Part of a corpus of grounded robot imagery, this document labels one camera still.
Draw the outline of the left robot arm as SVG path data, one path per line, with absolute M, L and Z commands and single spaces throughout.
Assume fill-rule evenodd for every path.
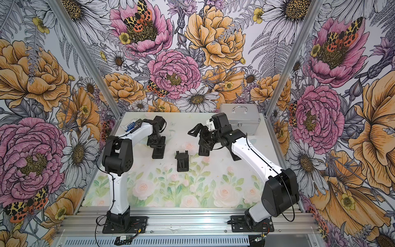
M 165 119 L 161 116 L 155 116 L 153 120 L 138 119 L 132 126 L 125 134 L 110 136 L 104 146 L 102 165 L 111 180 L 111 205 L 106 214 L 104 234 L 130 233 L 133 223 L 144 222 L 132 219 L 127 199 L 128 172 L 134 161 L 133 147 L 147 139 L 147 146 L 153 149 L 152 158 L 164 158 L 166 137 L 161 133 L 166 127 Z

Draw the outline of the phone stand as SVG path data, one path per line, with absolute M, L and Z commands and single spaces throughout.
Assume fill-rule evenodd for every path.
M 154 160 L 160 160 L 164 158 L 166 145 L 154 145 L 152 158 Z
M 239 161 L 241 160 L 241 158 L 239 156 L 237 156 L 236 154 L 234 154 L 233 151 L 230 151 L 231 157 L 233 159 L 233 161 Z
M 206 148 L 204 145 L 199 145 L 199 156 L 209 156 L 210 155 L 210 149 Z
M 189 171 L 189 153 L 187 150 L 184 152 L 177 151 L 175 159 L 177 160 L 177 172 Z

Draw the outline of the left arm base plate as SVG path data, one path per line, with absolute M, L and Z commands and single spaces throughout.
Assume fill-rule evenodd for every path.
M 115 220 L 107 219 L 102 233 L 103 234 L 143 234 L 146 232 L 148 223 L 146 216 L 128 216 L 126 218 Z

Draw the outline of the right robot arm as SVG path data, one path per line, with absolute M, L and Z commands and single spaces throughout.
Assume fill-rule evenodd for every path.
M 248 140 L 247 134 L 233 129 L 226 114 L 213 115 L 205 125 L 199 123 L 188 131 L 188 135 L 199 138 L 201 154 L 208 156 L 216 144 L 227 148 L 234 161 L 247 162 L 264 183 L 260 200 L 244 213 L 248 230 L 271 217 L 282 215 L 299 201 L 299 187 L 295 172 L 283 169 L 264 156 Z

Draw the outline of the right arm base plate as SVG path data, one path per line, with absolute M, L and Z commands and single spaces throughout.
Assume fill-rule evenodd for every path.
M 256 223 L 249 216 L 235 215 L 230 217 L 230 220 L 227 221 L 227 224 L 231 226 L 231 230 L 233 233 L 263 232 L 264 234 L 268 234 L 274 232 L 275 230 L 271 218 L 266 218 L 261 222 Z

